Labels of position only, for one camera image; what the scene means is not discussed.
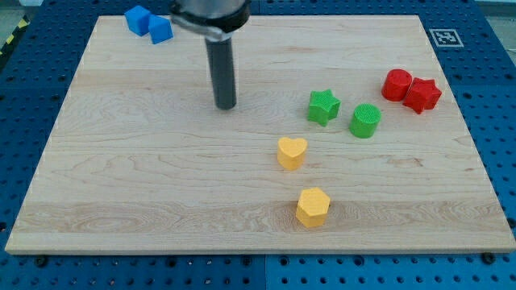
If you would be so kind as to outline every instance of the blue pegboard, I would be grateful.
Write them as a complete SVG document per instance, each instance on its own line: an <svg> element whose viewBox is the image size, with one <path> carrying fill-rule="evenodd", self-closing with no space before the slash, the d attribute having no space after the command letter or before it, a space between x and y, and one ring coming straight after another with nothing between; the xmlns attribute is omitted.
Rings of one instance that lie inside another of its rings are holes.
<svg viewBox="0 0 516 290"><path fill-rule="evenodd" d="M47 0L0 74L0 247L3 249L60 105L99 15L168 1ZM419 15L455 30L463 47L439 62L502 207L516 218L516 68L473 1L264 0L254 15ZM516 254L12 257L0 289L38 288L516 288Z"/></svg>

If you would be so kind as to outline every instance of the green star block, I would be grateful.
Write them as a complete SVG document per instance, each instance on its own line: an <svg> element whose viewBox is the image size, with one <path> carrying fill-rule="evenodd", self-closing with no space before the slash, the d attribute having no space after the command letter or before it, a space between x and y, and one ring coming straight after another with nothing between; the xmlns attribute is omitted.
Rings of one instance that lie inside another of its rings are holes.
<svg viewBox="0 0 516 290"><path fill-rule="evenodd" d="M308 121L326 126L329 120L337 117L340 100L333 96L331 89L322 92L312 92L308 107Z"/></svg>

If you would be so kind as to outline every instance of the wood grain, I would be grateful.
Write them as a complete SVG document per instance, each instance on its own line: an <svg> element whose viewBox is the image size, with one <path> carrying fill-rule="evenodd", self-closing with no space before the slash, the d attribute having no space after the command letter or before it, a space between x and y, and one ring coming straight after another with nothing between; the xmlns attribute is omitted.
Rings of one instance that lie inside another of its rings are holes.
<svg viewBox="0 0 516 290"><path fill-rule="evenodd" d="M238 105L213 104L203 39L151 45L98 19L6 245L11 254L464 253L514 237L415 16L252 17L235 33ZM444 92L422 115L380 95L405 68ZM311 90L342 101L306 121ZM362 102L371 139L347 126ZM303 137L296 172L277 140ZM302 189L332 199L326 224L294 217Z"/></svg>

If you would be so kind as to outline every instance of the blue block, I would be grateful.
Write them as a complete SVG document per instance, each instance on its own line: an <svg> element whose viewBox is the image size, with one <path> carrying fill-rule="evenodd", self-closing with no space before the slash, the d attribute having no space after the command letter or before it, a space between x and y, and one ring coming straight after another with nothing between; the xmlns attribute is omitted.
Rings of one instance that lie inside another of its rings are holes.
<svg viewBox="0 0 516 290"><path fill-rule="evenodd" d="M139 36L146 35L148 32L148 21L151 12L142 6L135 6L131 10L124 13L126 15L129 30L135 32Z"/></svg>
<svg viewBox="0 0 516 290"><path fill-rule="evenodd" d="M148 30L151 32L152 44L158 44L174 37L170 20L160 16L151 15Z"/></svg>

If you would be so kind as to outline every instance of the black cylindrical rod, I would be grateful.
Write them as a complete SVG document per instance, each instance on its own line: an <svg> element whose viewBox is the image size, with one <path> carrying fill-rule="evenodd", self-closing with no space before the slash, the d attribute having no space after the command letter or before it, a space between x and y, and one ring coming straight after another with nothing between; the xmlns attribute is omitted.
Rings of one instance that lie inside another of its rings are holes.
<svg viewBox="0 0 516 290"><path fill-rule="evenodd" d="M235 70L231 38L212 42L206 39L206 50L210 62L211 83L215 105L221 110L229 110L236 105Z"/></svg>

